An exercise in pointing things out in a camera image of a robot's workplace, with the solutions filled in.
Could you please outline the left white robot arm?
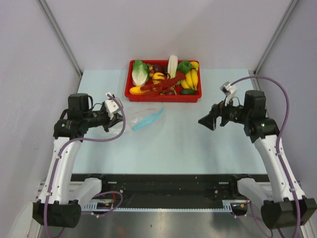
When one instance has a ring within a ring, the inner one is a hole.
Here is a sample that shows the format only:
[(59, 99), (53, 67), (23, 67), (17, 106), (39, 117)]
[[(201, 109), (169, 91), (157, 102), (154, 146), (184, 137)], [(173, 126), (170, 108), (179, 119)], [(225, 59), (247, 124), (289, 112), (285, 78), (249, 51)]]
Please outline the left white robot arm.
[(84, 206), (95, 196), (104, 198), (109, 185), (99, 178), (87, 178), (73, 192), (69, 191), (74, 163), (84, 141), (106, 142), (86, 138), (90, 128), (105, 132), (119, 122), (126, 123), (123, 106), (112, 93), (106, 94), (101, 108), (94, 110), (93, 98), (86, 93), (68, 97), (68, 107), (53, 128), (53, 156), (38, 200), (33, 204), (33, 219), (48, 227), (74, 228)]

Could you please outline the clear zip top bag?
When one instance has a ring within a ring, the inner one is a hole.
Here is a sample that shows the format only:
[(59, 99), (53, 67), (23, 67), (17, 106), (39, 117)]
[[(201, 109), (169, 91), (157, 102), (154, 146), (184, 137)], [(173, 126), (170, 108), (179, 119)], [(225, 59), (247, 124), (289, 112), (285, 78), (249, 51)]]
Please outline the clear zip top bag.
[(165, 109), (165, 103), (136, 103), (124, 108), (125, 133), (136, 132), (161, 121)]

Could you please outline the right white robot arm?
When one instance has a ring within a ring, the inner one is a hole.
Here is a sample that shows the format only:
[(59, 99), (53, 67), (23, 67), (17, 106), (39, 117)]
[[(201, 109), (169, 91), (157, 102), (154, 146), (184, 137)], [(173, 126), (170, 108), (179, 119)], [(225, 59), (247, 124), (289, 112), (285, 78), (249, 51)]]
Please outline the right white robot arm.
[(220, 126), (230, 121), (242, 124), (262, 158), (271, 191), (260, 186), (250, 175), (240, 174), (230, 180), (229, 195), (234, 199), (244, 196), (259, 207), (262, 220), (269, 229), (302, 226), (316, 211), (317, 203), (306, 197), (292, 174), (282, 141), (278, 139), (279, 129), (275, 120), (266, 116), (265, 103), (264, 92), (249, 90), (243, 105), (221, 101), (214, 104), (198, 123), (211, 130), (216, 129), (217, 118), (221, 118)]

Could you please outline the green white toy cabbage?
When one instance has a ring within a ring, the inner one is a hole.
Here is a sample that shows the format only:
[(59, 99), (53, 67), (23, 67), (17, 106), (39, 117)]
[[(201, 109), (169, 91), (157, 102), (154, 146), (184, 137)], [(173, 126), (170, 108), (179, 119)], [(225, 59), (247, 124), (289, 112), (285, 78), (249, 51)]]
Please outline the green white toy cabbage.
[(135, 60), (132, 68), (132, 81), (135, 86), (144, 86), (149, 79), (149, 68), (141, 60)]

